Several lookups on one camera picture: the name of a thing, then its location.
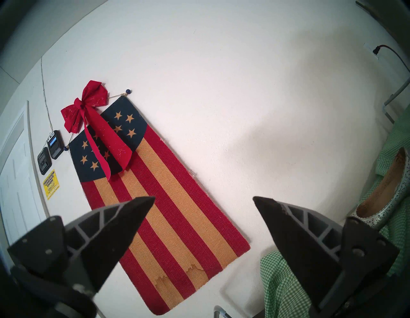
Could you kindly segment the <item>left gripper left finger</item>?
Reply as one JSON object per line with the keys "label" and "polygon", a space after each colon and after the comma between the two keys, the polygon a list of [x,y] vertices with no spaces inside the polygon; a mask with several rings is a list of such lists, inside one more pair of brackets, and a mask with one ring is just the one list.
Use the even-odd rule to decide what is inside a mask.
{"label": "left gripper left finger", "polygon": [[7,251],[14,262],[10,273],[30,280],[79,286],[97,293],[131,245],[153,207],[155,197],[94,209],[64,225],[51,216],[24,234]]}

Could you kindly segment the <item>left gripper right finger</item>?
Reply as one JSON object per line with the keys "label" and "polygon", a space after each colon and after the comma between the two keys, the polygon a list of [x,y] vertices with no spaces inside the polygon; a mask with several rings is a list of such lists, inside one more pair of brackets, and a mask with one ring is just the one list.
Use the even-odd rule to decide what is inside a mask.
{"label": "left gripper right finger", "polygon": [[253,202],[312,306],[360,306],[388,284],[399,249],[359,218],[341,226],[274,199]]}

